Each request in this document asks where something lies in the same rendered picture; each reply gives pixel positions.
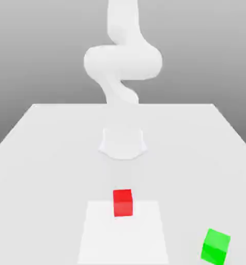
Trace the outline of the small green cube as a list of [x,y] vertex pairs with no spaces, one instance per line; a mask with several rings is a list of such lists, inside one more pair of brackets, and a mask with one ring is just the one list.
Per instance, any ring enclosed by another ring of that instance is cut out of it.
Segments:
[[224,265],[230,236],[209,228],[205,236],[201,259],[213,265]]

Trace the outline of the small red cube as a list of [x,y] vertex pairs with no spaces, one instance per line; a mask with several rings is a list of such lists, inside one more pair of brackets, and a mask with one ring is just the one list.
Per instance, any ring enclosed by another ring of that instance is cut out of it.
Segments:
[[113,190],[114,216],[132,216],[133,215],[133,198],[131,189]]

